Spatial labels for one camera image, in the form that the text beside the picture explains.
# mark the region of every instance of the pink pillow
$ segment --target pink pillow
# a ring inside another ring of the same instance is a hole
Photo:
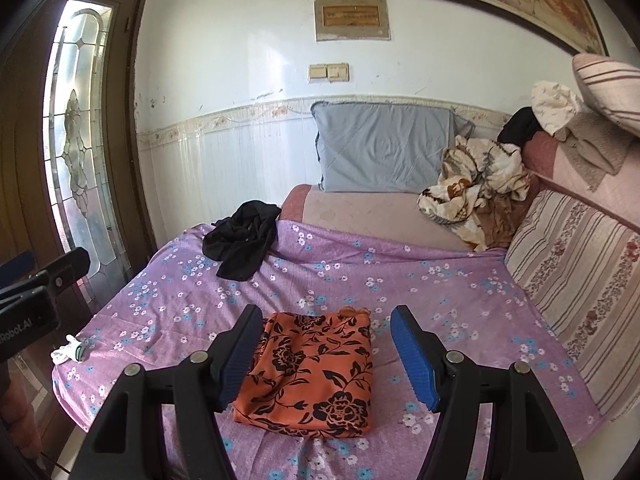
[[[640,137],[640,68],[597,54],[578,54],[573,65],[584,102]]]

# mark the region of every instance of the mattress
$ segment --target mattress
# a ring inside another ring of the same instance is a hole
[[[527,360],[574,444],[603,421],[571,359],[511,279],[502,250],[441,251],[281,220],[259,272],[238,283],[217,278],[217,263],[201,252],[211,228],[196,226],[161,248],[79,333],[90,345],[87,359],[55,367],[56,397],[83,429],[127,364],[175,365],[207,348],[249,303],[265,316],[368,308],[374,427],[363,438],[294,438],[238,424],[226,411],[216,420],[240,480],[416,478],[437,416],[417,402],[398,359],[389,331],[396,304],[409,305],[425,330],[478,364],[505,368]],[[559,377],[571,378],[569,391]],[[164,426],[174,477],[183,478],[169,408]],[[470,478],[481,476],[489,431],[490,407],[483,406]]]
[[[420,212],[418,197],[411,193],[331,193],[301,184],[282,204],[280,218],[401,244],[468,250],[458,236]]]

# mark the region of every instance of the black cloth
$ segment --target black cloth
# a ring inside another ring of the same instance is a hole
[[[542,126],[533,114],[533,109],[527,106],[514,113],[509,122],[504,125],[498,135],[498,142],[515,144],[524,148],[525,143],[529,142],[533,135],[541,130]]]
[[[217,277],[245,282],[260,269],[276,239],[276,219],[280,211],[276,205],[251,200],[205,235],[202,253],[222,262]]]

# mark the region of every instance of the fabric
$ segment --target fabric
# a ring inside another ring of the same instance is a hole
[[[474,130],[445,108],[317,102],[324,191],[420,193],[435,184],[442,151]]]
[[[488,248],[506,249],[525,219],[531,203],[540,192],[540,180],[530,175],[529,192],[522,202],[508,195],[495,195],[484,207],[476,208],[474,214],[484,233]]]
[[[72,335],[67,335],[66,340],[69,341],[68,344],[51,352],[51,360],[55,365],[61,365],[69,359],[76,363],[79,363],[82,360],[82,354],[86,349],[86,343],[78,341]]]
[[[202,253],[222,261],[219,278],[245,282],[254,275],[276,239],[279,214],[279,207],[251,200],[204,237]]]
[[[597,54],[577,54],[573,66],[584,102],[640,137],[640,68]]]
[[[126,365],[177,364],[228,330],[248,303],[265,317],[368,308],[373,426],[364,437],[315,440],[238,424],[231,409],[216,414],[238,480],[418,476],[438,416],[417,401],[391,339],[397,304],[409,305],[423,329],[478,364],[507,368],[528,360],[574,444],[604,420],[566,351],[511,278],[502,250],[435,251],[281,220],[277,242],[253,280],[228,282],[216,277],[219,264],[202,254],[202,237],[211,229],[197,226],[162,247],[80,332],[90,342],[87,360],[54,368],[55,394],[81,427],[91,424]],[[559,377],[568,376],[573,382],[564,392]],[[163,415],[174,476],[183,478],[174,410],[167,407]],[[491,407],[483,405],[470,470],[478,478],[490,419]]]
[[[567,160],[591,190],[598,189],[606,173],[620,172],[633,135],[590,112],[574,116],[556,132]]]
[[[640,396],[639,260],[640,235],[550,190],[534,201],[506,257],[600,412],[612,419]]]
[[[504,125],[498,135],[498,142],[515,144],[522,148],[531,140],[536,131],[541,129],[542,127],[536,119],[532,108],[530,106],[521,108]]]
[[[455,148],[443,154],[438,184],[422,192],[418,208],[431,220],[450,225],[473,250],[481,252],[488,247],[474,210],[485,207],[496,194],[508,194],[521,202],[528,191],[529,175],[517,146],[458,136]]]
[[[299,187],[296,186],[284,201],[281,219],[303,221],[325,229],[401,244],[443,251],[468,251],[468,246],[459,236],[429,220],[416,208],[417,195],[328,193],[313,186],[306,192],[300,216],[291,218],[286,213],[292,211],[293,204],[300,202]]]
[[[576,114],[587,111],[573,90],[550,81],[538,81],[533,85],[531,107],[540,123],[539,130],[545,130],[550,135],[566,126]]]
[[[536,133],[522,152],[527,169],[542,177],[545,186],[579,198],[625,226],[640,231],[640,143],[631,144],[620,172],[606,174],[596,190],[589,189],[559,145],[560,142],[549,134]]]
[[[298,184],[294,186],[286,199],[282,203],[282,212],[280,213],[280,220],[293,220],[294,222],[302,222],[302,215],[305,212],[306,197],[311,191],[309,184]]]
[[[346,438],[371,428],[369,311],[271,316],[234,420],[290,436]]]

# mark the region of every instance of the blue gripper pad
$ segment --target blue gripper pad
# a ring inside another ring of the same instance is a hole
[[[421,334],[422,330],[415,319],[405,319],[401,310],[395,307],[391,313],[391,337],[415,396],[430,411],[434,411],[440,403],[440,396],[436,389],[435,371],[418,343]]]
[[[221,387],[218,402],[222,410],[236,400],[261,335],[262,312],[257,306],[249,305],[234,327],[220,333],[211,345],[209,352],[213,359],[210,370]]]

